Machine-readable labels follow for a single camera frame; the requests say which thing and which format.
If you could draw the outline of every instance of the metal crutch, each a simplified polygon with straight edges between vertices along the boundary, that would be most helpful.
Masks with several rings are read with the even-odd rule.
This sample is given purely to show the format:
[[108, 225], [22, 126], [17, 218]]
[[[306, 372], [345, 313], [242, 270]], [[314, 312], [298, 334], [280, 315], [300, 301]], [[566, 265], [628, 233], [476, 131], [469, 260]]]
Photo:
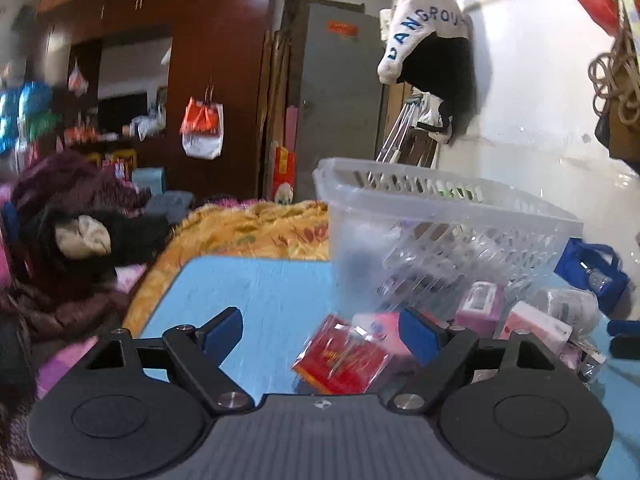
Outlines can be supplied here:
[[404, 100], [402, 110], [391, 128], [382, 149], [376, 157], [376, 162], [394, 163], [400, 157], [400, 147], [404, 142], [409, 128], [415, 126], [420, 113], [420, 105], [422, 104], [422, 94], [409, 96]]

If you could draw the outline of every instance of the yellow blanket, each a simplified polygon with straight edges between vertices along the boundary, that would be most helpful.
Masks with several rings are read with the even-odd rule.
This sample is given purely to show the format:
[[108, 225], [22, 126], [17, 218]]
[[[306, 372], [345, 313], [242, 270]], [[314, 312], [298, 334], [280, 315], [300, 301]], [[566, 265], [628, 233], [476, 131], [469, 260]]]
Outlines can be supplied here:
[[138, 289], [124, 327], [142, 332], [156, 306], [188, 261], [206, 254], [247, 258], [329, 259], [327, 207], [320, 202], [249, 209], [206, 205], [191, 213]]

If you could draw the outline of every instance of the pile of clothes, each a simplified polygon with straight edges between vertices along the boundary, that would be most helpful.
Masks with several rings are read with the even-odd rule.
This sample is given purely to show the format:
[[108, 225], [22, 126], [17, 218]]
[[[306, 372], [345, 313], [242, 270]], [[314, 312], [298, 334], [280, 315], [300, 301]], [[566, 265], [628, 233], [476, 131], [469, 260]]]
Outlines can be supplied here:
[[143, 214], [150, 198], [65, 151], [26, 170], [2, 205], [12, 280], [0, 290], [1, 480], [15, 478], [9, 457], [30, 458], [35, 370], [70, 342], [120, 326], [130, 294], [116, 277], [164, 250], [172, 228], [166, 216]]

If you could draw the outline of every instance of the light blue tabletop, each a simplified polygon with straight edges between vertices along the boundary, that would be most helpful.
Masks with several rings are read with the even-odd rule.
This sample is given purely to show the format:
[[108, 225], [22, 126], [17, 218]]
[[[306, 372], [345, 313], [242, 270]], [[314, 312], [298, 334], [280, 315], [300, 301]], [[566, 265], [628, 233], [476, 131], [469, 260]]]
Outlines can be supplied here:
[[[265, 393], [294, 392], [290, 366], [331, 311], [334, 293], [329, 263], [203, 256], [184, 267], [142, 337], [158, 337], [183, 323], [201, 326], [226, 307], [238, 307], [242, 341], [222, 370], [259, 402]], [[606, 321], [593, 342], [608, 352]], [[599, 480], [640, 479], [640, 362], [609, 358], [591, 391], [615, 428]]]

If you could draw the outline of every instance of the red sticker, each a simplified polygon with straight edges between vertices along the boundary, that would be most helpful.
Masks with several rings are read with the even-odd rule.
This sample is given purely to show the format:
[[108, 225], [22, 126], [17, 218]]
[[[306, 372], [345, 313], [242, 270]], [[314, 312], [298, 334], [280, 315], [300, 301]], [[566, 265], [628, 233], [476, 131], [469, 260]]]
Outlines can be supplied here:
[[342, 36], [351, 36], [355, 38], [358, 35], [358, 27], [349, 23], [338, 22], [337, 20], [329, 20], [326, 22], [326, 28], [329, 32], [336, 32]]

